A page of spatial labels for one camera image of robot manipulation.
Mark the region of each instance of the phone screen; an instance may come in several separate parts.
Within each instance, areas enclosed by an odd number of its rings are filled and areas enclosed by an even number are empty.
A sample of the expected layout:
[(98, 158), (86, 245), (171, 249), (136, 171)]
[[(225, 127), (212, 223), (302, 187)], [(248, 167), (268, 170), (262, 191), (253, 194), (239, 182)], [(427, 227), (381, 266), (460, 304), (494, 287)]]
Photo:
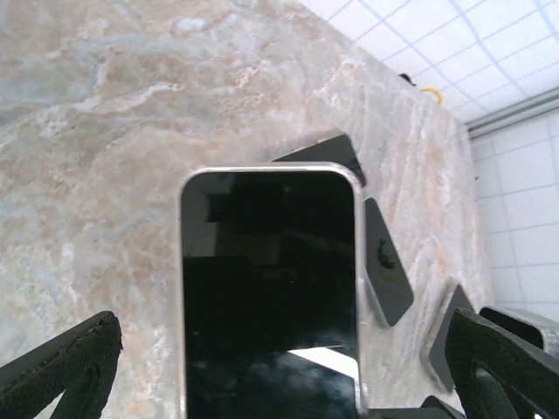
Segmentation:
[(189, 419), (356, 419), (353, 190), (211, 172), (181, 198)]

